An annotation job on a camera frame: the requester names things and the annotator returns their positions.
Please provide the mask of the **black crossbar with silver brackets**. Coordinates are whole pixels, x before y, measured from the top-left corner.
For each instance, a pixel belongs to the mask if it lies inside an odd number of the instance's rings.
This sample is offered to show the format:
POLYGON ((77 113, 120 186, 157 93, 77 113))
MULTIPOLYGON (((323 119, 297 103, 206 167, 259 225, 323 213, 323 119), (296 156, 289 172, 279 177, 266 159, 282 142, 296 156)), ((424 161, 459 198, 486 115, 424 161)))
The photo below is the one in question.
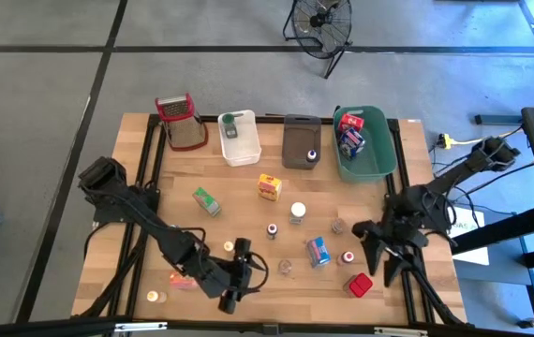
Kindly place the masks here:
POLYGON ((368 334, 388 337, 534 337, 534 334, 487 330, 470 325, 409 323, 388 324, 300 324, 243 323, 190 320, 132 321, 128 316, 74 317, 70 319, 11 323, 0 325, 0 337, 90 337, 108 333, 168 330, 208 330, 254 332, 263 336, 286 333, 368 334))

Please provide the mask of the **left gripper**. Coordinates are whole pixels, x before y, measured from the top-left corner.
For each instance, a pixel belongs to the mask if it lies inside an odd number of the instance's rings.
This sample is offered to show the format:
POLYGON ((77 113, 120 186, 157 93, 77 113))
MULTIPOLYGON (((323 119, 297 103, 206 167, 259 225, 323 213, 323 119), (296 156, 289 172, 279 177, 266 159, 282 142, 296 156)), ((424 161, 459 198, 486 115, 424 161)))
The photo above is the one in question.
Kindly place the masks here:
POLYGON ((251 241, 237 238, 234 243, 232 261, 207 259, 203 262, 203 291, 210 298, 220 297, 218 309, 232 315, 239 301, 239 293, 244 296, 253 292, 249 285, 252 275, 248 260, 251 258, 251 241))

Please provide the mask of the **black table frame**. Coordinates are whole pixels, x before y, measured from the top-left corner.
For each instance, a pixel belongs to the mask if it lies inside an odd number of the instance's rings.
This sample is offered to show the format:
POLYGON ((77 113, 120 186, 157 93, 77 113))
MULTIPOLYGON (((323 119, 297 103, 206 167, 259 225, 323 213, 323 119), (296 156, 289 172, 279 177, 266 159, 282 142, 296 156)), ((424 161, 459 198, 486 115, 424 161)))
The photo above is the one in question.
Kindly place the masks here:
POLYGON ((171 266, 154 240, 146 244, 141 264, 128 275, 120 299, 112 305, 115 313, 137 319, 190 320, 243 323, 300 324, 388 324, 405 326, 410 320, 425 321, 420 290, 405 291, 401 279, 386 287, 383 276, 373 276, 372 288, 362 298, 352 298, 343 285, 354 274, 366 272, 359 240, 349 232, 336 235, 332 221, 343 218, 348 224, 381 216, 388 186, 383 181, 348 184, 340 180, 333 151, 333 128, 325 120, 321 128, 322 157, 311 170, 287 169, 281 164, 283 122, 259 123, 262 154, 251 166, 232 168, 222 156, 219 130, 209 124, 208 143, 190 152, 175 152, 159 144, 162 132, 156 117, 149 113, 127 113, 122 117, 112 154, 127 171, 129 183, 156 181, 161 192, 159 216, 181 227, 203 227, 214 256, 230 258, 224 242, 239 237, 252 242, 252 249, 268 263, 269 277, 260 292, 245 296, 232 315, 218 309, 198 288, 170 288, 171 266), (261 173, 283 183, 278 201, 258 194, 261 173), (215 217, 192 197, 198 187, 219 203, 215 217), (290 207, 302 202, 306 215, 300 225, 289 222, 290 207), (276 224, 274 240, 266 228, 276 224), (312 268, 305 243, 322 237, 332 260, 312 268), (339 266, 340 254, 351 251, 354 260, 339 266), (278 273, 278 263, 292 264, 289 275, 278 273), (147 300, 151 290, 167 294, 163 303, 147 300))

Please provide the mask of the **black floor fan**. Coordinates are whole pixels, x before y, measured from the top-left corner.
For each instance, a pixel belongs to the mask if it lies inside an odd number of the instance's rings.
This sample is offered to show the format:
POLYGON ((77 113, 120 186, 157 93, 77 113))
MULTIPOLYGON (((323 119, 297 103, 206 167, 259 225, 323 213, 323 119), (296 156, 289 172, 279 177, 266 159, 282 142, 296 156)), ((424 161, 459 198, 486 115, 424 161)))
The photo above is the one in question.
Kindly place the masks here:
POLYGON ((323 75, 328 79, 353 44, 351 32, 350 0, 293 0, 282 36, 295 41, 311 57, 328 60, 323 75))

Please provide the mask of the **blue Frosted Flakes box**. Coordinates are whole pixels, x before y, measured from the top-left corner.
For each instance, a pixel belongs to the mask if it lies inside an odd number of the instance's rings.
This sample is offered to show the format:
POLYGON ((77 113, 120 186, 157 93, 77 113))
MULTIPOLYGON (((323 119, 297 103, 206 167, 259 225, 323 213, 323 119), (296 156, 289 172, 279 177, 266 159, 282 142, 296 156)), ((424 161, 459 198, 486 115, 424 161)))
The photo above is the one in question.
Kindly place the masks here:
POLYGON ((354 159, 363 149, 365 140, 355 128, 351 127, 344 131, 338 140, 338 148, 348 160, 354 159))

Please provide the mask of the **white plastic bin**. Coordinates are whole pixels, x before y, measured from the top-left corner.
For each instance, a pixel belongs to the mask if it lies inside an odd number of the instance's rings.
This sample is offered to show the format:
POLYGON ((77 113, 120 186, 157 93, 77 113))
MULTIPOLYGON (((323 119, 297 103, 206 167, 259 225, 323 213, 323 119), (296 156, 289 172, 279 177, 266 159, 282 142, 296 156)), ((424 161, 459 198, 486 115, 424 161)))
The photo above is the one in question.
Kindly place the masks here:
POLYGON ((253 165, 259 162, 261 155, 260 138, 258 134, 256 116, 252 110, 239 110, 242 113, 236 119, 238 137, 227 139, 222 129, 222 113, 217 118, 222 156, 231 167, 253 165))

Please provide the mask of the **grey metal bar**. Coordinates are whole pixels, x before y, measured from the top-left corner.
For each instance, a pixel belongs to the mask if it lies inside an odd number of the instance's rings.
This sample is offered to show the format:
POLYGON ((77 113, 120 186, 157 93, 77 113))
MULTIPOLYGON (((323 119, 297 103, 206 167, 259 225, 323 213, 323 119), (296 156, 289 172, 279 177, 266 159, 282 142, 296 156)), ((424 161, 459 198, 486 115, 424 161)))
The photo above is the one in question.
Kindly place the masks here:
POLYGON ((478 114, 474 116, 476 125, 520 125, 523 120, 517 115, 478 114))

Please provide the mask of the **grey plastic bin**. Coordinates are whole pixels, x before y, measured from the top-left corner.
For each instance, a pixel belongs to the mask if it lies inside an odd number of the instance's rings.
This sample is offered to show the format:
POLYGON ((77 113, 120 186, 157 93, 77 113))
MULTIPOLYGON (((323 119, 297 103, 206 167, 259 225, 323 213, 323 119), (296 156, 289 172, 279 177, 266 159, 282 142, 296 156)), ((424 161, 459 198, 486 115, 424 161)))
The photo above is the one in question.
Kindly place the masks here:
POLYGON ((321 119, 315 116, 288 114, 284 117, 282 165, 286 169, 310 170, 320 161, 321 119), (306 161, 310 150, 318 153, 313 163, 306 161))

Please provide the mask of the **red mini cereal box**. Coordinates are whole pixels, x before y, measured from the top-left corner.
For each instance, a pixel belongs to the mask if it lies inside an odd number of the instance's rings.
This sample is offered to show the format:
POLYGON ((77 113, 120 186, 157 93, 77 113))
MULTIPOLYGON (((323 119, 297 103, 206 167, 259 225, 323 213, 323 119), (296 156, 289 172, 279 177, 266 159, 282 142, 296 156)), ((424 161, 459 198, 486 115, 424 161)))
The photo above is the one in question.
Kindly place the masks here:
POLYGON ((354 129, 357 132, 360 132, 364 126, 364 119, 358 115, 345 113, 341 116, 340 121, 338 122, 338 131, 346 132, 348 129, 354 129))

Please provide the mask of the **red spice tin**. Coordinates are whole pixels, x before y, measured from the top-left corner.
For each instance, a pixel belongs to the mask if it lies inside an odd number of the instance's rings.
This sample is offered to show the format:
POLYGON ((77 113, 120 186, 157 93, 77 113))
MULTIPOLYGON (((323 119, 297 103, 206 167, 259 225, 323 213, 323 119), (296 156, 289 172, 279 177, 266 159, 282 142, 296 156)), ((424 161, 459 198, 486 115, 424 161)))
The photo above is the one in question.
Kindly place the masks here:
POLYGON ((343 290, 352 298, 362 298, 373 286, 373 281, 363 272, 349 277, 343 290))

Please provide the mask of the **white paper sheet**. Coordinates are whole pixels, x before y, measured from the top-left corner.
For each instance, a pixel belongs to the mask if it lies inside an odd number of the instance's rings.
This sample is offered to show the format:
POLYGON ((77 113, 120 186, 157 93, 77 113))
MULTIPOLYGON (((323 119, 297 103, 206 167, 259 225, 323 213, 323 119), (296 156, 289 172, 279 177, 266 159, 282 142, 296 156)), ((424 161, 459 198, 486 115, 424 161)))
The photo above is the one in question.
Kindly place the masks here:
MULTIPOLYGON (((454 220, 455 223, 452 225, 449 233, 449 236, 452 239, 455 239, 462 234, 469 233, 472 230, 478 229, 481 225, 484 225, 483 212, 472 212, 470 209, 455 208, 454 220)), ((486 247, 460 254, 453 254, 452 259, 483 266, 489 265, 488 250, 486 247)))

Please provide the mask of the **green mini cereal box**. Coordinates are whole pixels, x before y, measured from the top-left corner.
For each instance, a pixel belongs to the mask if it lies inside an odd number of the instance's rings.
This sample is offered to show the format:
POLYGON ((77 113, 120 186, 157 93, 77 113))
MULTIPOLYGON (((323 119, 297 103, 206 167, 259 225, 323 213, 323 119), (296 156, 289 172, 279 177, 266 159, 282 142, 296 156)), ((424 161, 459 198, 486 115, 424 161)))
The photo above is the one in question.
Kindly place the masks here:
POLYGON ((198 187, 192 197, 211 216, 215 217, 221 211, 219 203, 202 187, 198 187))

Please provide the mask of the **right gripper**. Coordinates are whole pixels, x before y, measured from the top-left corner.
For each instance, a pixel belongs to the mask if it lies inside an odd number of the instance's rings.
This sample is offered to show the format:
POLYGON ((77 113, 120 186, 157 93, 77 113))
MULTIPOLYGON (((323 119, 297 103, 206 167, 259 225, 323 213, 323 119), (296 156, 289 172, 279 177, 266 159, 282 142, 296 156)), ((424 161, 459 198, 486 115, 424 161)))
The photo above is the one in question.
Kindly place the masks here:
MULTIPOLYGON (((388 205, 383 209, 380 222, 382 229, 371 220, 352 226, 352 234, 361 241, 370 275, 376 274, 384 250, 406 245, 421 249, 429 244, 427 237, 420 231, 424 217, 422 208, 407 211, 388 205)), ((410 269, 411 266, 411 255, 390 256, 384 262, 384 285, 390 286, 401 271, 410 269)))

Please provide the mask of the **yellow mini cereal box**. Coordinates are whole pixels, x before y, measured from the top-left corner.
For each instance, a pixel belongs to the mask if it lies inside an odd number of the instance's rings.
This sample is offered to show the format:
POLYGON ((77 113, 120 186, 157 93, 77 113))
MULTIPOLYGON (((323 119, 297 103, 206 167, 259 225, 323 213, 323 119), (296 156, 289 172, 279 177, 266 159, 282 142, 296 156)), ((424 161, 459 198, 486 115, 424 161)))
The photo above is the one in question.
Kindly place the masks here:
POLYGON ((283 183, 280 179, 261 173, 258 181, 258 194, 260 197, 278 201, 281 195, 283 183))

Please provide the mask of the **white-lidded spice jar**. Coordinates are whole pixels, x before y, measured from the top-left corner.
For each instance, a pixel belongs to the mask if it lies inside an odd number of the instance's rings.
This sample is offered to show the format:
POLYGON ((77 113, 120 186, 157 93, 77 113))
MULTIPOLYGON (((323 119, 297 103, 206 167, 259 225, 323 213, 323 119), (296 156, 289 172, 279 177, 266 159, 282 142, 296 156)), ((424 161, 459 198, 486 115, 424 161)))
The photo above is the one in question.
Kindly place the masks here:
POLYGON ((294 202, 290 207, 289 222, 300 225, 306 215, 306 207, 302 202, 294 202))

